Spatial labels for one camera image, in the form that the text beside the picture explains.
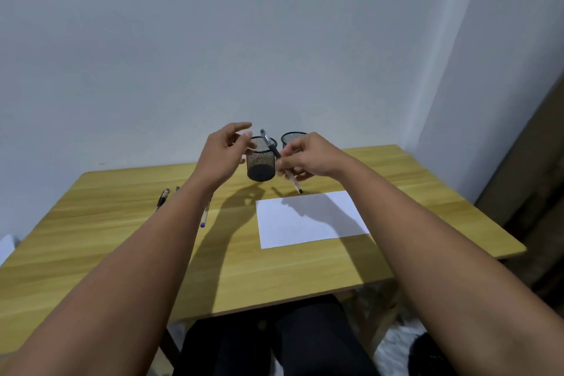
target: hand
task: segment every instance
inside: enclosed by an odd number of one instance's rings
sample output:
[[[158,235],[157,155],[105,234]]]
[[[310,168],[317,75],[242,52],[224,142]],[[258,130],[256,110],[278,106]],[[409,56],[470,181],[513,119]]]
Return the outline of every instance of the hand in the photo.
[[[335,178],[351,159],[351,156],[316,132],[295,138],[282,149],[280,155],[282,158],[276,162],[277,174],[284,175],[284,170],[289,169],[298,181],[314,175]]]
[[[208,136],[193,176],[204,181],[212,193],[233,175],[237,165],[245,163],[243,155],[256,147],[251,142],[251,131],[237,134],[251,125],[250,122],[230,123]]]

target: pen holder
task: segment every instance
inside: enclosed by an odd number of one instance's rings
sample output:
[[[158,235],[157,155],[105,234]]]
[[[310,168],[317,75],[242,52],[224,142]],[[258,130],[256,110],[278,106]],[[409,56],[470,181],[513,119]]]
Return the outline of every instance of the pen holder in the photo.
[[[307,135],[305,132],[291,131],[286,132],[280,139],[282,140],[282,149],[286,147],[286,144],[290,143],[294,138],[302,137]]]
[[[271,138],[271,140],[278,145],[275,139]],[[268,148],[262,137],[253,137],[251,141],[257,145],[257,148],[247,155],[247,176],[255,181],[270,180],[275,174],[274,153]]]

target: wooden table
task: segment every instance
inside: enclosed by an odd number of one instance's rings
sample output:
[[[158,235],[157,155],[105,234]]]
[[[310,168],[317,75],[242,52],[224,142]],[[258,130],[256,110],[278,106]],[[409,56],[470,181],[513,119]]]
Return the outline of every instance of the wooden table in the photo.
[[[496,258],[525,247],[398,146],[347,151]],[[88,172],[0,267],[0,355],[17,350],[63,297],[155,210],[195,164]],[[316,177],[305,193],[342,186]],[[294,195],[292,183],[255,183],[240,166],[211,201],[171,321],[234,312],[392,277],[369,235],[261,250],[255,201]]]

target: blank sheet of paper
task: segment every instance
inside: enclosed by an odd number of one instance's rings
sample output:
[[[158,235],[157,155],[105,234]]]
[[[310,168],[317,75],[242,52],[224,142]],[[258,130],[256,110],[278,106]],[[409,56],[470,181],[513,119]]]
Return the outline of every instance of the blank sheet of paper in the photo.
[[[368,233],[346,192],[257,201],[261,248]]]

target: forearm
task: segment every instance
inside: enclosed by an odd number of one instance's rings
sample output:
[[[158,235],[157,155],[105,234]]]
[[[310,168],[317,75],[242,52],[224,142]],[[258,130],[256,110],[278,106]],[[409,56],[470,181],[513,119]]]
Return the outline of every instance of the forearm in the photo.
[[[412,302],[463,374],[550,374],[561,319],[468,238],[356,160],[338,180]]]
[[[6,374],[146,372],[210,193],[189,179],[74,287],[18,351]]]

